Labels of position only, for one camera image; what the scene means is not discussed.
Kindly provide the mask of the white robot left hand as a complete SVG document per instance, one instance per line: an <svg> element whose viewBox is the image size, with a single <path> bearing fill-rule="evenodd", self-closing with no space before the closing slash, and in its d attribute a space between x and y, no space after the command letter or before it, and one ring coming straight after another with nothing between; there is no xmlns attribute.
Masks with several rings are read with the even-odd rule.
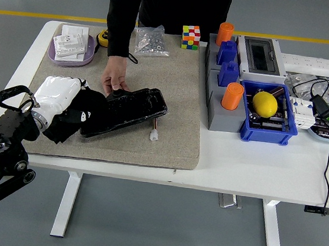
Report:
<svg viewBox="0 0 329 246"><path fill-rule="evenodd" d="M39 106L33 110L44 116L62 114L82 87L87 86L83 78L49 76L34 94Z"/></svg>

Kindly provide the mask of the person's right hand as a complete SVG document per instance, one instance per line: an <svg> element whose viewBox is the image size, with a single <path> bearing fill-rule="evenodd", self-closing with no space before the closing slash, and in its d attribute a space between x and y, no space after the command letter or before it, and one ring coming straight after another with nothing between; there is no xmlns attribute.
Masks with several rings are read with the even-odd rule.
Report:
<svg viewBox="0 0 329 246"><path fill-rule="evenodd" d="M100 78L106 96L116 90L130 90L125 82L126 68L127 59L125 57L116 55L108 57L108 62Z"/></svg>

